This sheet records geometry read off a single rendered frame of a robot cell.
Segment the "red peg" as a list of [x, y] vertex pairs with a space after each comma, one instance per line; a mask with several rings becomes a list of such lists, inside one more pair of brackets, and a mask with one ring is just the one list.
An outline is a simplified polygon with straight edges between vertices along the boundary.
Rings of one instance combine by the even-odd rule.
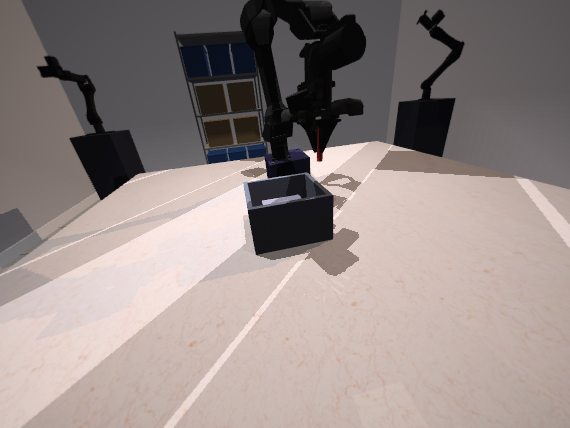
[[319, 127], [317, 134], [317, 162], [323, 162], [323, 153], [319, 152]]

